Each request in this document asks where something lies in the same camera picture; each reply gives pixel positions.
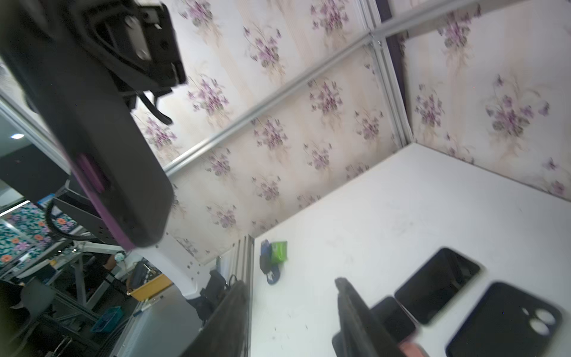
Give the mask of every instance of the phone case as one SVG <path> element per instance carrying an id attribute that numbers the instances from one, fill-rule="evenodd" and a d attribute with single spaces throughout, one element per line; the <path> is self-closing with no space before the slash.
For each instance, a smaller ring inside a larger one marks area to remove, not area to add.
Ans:
<path id="1" fill-rule="evenodd" d="M 401 343 L 416 331 L 416 325 L 407 312 L 392 297 L 387 296 L 371 308 L 373 316 L 381 322 L 396 343 Z M 343 356 L 343 338 L 338 332 L 331 341 L 337 356 Z"/>
<path id="2" fill-rule="evenodd" d="M 493 283 L 446 349 L 448 357 L 539 357 L 562 322 L 558 309 Z"/>

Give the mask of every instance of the green package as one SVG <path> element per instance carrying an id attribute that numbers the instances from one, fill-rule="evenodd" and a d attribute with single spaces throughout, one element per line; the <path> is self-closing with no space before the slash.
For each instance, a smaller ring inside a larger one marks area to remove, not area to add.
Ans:
<path id="1" fill-rule="evenodd" d="M 283 263 L 287 260 L 287 242 L 272 243 L 272 264 Z"/>

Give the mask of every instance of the blue basket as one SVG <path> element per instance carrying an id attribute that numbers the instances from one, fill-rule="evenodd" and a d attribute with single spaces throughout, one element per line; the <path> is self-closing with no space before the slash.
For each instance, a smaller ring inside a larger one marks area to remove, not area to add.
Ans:
<path id="1" fill-rule="evenodd" d="M 108 334 L 113 331 L 122 317 L 123 311 L 121 311 L 121 306 L 110 307 L 105 311 L 96 324 L 93 325 L 91 332 L 103 332 Z"/>

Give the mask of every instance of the white table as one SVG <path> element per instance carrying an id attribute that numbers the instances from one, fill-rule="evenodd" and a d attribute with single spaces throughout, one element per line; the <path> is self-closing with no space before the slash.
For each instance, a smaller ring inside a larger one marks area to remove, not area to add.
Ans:
<path id="1" fill-rule="evenodd" d="M 259 268 L 260 244 L 288 241 L 281 279 Z M 410 145 L 258 237 L 254 250 L 251 356 L 335 356 L 334 279 L 367 305 L 394 292 L 440 247 L 483 268 L 414 342 L 430 357 L 445 347 L 494 280 L 571 311 L 571 203 L 420 145 Z M 569 356 L 566 321 L 549 356 Z"/>

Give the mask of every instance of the wall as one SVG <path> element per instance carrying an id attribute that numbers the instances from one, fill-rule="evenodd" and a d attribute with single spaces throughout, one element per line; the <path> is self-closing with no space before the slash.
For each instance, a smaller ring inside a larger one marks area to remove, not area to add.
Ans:
<path id="1" fill-rule="evenodd" d="M 163 165 L 365 29 L 357 0 L 165 4 L 188 83 L 159 101 L 172 126 L 141 105 L 133 112 Z M 391 155 L 392 118 L 373 68 L 368 49 L 358 50 L 175 174 L 167 231 L 205 262 Z M 3 90 L 27 110 L 9 73 L 0 75 Z"/>
<path id="2" fill-rule="evenodd" d="M 415 140 L 571 199 L 569 18 L 568 0 L 482 1 L 403 33 Z"/>

